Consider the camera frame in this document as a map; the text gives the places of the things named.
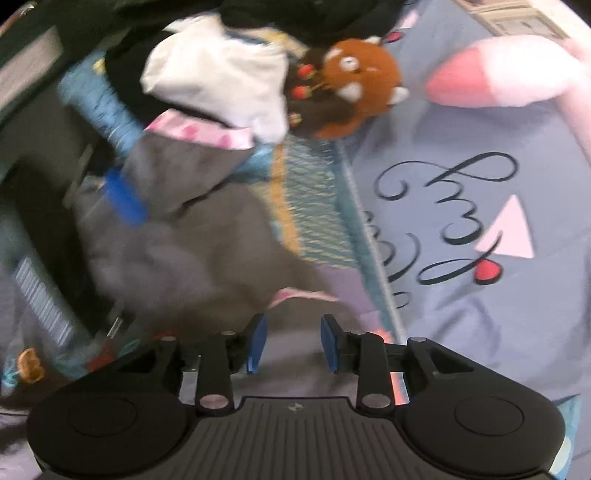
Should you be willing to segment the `grey sweatshirt with print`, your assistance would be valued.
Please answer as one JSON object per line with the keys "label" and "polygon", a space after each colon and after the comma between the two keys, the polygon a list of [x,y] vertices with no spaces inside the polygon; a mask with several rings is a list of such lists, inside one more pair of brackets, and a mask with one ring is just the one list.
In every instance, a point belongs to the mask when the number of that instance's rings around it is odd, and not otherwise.
{"label": "grey sweatshirt with print", "polygon": [[115,350],[171,335],[192,363],[201,340],[262,314],[259,373],[236,381],[236,396],[353,396],[355,377],[329,371],[320,327],[331,314],[355,329],[356,313],[320,267],[276,239],[263,200],[231,181],[247,157],[145,132],[121,172],[146,211],[136,225],[83,182],[74,211],[93,279],[132,319]]}

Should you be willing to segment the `folded purple garment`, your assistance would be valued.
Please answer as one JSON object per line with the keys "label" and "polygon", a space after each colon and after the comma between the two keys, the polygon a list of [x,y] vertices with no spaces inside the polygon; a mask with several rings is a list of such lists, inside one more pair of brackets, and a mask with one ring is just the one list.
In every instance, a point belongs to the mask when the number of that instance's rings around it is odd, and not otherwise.
{"label": "folded purple garment", "polygon": [[353,312],[360,327],[372,332],[383,329],[381,312],[367,294],[358,270],[319,265],[315,271],[327,283],[329,293],[338,297]]}

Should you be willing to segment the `black garment pile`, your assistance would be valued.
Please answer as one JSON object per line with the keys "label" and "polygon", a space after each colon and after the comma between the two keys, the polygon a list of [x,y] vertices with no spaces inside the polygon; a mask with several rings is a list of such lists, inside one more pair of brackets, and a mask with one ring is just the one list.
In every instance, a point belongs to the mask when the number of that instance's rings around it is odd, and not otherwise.
{"label": "black garment pile", "polygon": [[95,51],[58,85],[62,101],[97,118],[128,113],[146,124],[170,106],[146,95],[140,76],[149,52],[174,33],[204,20],[206,35],[286,33],[307,47],[329,47],[349,38],[386,35],[406,1],[122,1],[118,13],[132,23],[123,39]]}

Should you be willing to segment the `white cloth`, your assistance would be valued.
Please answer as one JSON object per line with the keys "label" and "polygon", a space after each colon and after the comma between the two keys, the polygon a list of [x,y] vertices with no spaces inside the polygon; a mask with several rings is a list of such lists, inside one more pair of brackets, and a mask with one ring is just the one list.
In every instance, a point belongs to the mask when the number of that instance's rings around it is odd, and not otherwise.
{"label": "white cloth", "polygon": [[260,142],[283,142],[283,47],[233,38],[212,13],[176,20],[164,31],[168,36],[151,50],[140,77],[145,94],[249,128]]}

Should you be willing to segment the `grey-blue duvet with lettering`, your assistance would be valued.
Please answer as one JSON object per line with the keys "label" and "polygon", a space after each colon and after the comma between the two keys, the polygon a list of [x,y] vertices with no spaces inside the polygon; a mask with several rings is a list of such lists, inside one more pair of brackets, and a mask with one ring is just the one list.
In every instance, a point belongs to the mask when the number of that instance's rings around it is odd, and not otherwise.
{"label": "grey-blue duvet with lettering", "polygon": [[556,108],[427,100],[485,30],[430,1],[390,46],[410,97],[346,141],[408,335],[551,398],[590,392],[590,167]]}

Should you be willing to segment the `blue floral quilt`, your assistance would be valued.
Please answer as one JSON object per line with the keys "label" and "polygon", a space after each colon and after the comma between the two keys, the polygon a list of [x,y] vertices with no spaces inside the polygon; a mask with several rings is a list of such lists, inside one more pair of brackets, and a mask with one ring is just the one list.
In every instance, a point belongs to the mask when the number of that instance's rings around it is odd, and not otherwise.
{"label": "blue floral quilt", "polygon": [[[142,132],[128,113],[92,118],[67,106],[113,148],[118,160],[125,158]],[[231,180],[245,183],[266,202],[271,227],[287,249],[315,266],[358,270],[381,312],[381,332],[396,336],[396,306],[370,231],[372,217],[363,212],[351,167],[337,145],[294,136],[281,145],[260,145]]]}

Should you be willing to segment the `red panda plush toy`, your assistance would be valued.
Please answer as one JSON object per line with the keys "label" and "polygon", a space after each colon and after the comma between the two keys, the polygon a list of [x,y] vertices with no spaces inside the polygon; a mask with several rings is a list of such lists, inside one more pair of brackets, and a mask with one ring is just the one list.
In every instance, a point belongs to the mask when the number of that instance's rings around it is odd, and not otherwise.
{"label": "red panda plush toy", "polygon": [[295,136],[335,140],[386,114],[409,96],[401,70],[379,37],[308,49],[290,62],[283,94]]}

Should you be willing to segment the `pink plush toy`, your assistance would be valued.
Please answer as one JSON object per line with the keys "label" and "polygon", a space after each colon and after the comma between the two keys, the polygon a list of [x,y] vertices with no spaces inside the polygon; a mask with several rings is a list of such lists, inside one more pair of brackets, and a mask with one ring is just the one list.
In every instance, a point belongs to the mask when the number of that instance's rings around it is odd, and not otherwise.
{"label": "pink plush toy", "polygon": [[573,39],[514,35],[477,41],[439,66],[425,92],[432,102],[462,108],[553,100],[590,154],[590,47]]}

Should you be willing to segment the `framed pictures on wall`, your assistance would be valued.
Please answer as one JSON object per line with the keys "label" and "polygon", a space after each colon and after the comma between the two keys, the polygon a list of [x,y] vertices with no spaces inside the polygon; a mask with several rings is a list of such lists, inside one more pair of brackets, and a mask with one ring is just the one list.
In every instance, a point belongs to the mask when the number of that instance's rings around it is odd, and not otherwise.
{"label": "framed pictures on wall", "polygon": [[541,1],[465,1],[458,0],[473,19],[497,36],[538,35],[565,39],[567,33],[545,12]]}

